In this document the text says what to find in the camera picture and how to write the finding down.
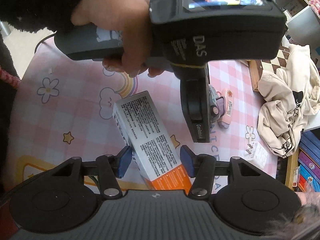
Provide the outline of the person left hand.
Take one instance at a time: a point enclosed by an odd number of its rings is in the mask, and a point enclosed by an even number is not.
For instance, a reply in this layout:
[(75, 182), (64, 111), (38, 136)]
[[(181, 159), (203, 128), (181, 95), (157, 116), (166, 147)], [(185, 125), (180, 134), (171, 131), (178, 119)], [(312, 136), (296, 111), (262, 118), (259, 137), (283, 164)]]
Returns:
[(124, 53), (119, 60), (103, 60), (108, 71), (126, 72), (129, 77), (146, 70), (149, 77), (163, 73), (145, 64), (152, 47), (149, 0), (81, 0), (72, 12), (71, 22), (93, 23), (99, 28), (122, 32)]

